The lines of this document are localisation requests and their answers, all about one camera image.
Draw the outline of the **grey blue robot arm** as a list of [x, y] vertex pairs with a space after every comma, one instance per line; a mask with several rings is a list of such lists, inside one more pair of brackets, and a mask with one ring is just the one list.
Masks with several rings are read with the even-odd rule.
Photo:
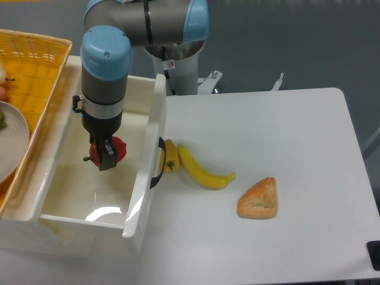
[[131, 49], [193, 43], [209, 35], [207, 1], [89, 1], [84, 16], [80, 95], [72, 109], [82, 116], [99, 170], [116, 167], [122, 156], [113, 135], [122, 119]]

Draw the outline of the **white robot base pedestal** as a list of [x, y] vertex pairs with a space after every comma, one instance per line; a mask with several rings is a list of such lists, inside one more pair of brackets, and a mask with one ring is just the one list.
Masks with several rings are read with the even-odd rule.
[[200, 40], [144, 48], [153, 61], [154, 72], [166, 77], [168, 96], [198, 93], [198, 55], [204, 44]]

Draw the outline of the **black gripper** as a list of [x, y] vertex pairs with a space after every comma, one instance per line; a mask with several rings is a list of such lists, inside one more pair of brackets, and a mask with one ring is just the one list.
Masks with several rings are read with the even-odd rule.
[[116, 149], [109, 139], [121, 125], [123, 108], [123, 99], [115, 104], [102, 105], [84, 95], [72, 97], [72, 110], [81, 114], [82, 125], [90, 136], [90, 145], [99, 149], [100, 171], [116, 167]]

